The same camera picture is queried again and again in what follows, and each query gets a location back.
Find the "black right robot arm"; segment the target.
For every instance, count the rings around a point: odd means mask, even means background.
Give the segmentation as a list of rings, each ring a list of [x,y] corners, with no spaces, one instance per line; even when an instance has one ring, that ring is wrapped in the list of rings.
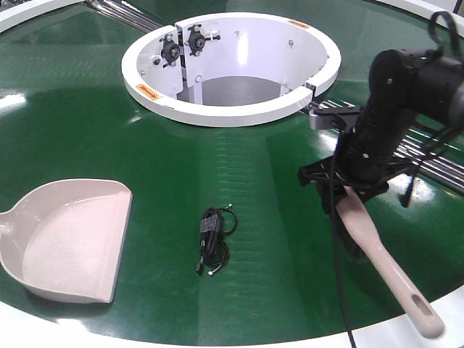
[[[414,178],[442,144],[463,132],[463,63],[440,51],[391,49],[376,56],[369,72],[370,96],[364,107],[310,111],[313,129],[334,128],[333,155],[300,167],[303,186],[314,182],[330,215],[352,187],[362,202],[386,192],[400,174]],[[423,145],[418,159],[395,155],[419,115],[442,124]]]

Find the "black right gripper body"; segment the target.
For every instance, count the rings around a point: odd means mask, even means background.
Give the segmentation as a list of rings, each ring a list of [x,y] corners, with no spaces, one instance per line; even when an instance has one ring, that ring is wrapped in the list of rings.
[[[401,174],[414,176],[417,167],[409,159],[392,157],[383,169],[381,176],[374,181],[363,181],[352,175],[340,165],[340,161],[333,156],[318,162],[300,167],[297,177],[302,186],[315,183],[317,193],[326,214],[331,214],[335,205],[347,196],[346,187],[353,188],[366,203],[370,199],[388,191],[388,181]]]

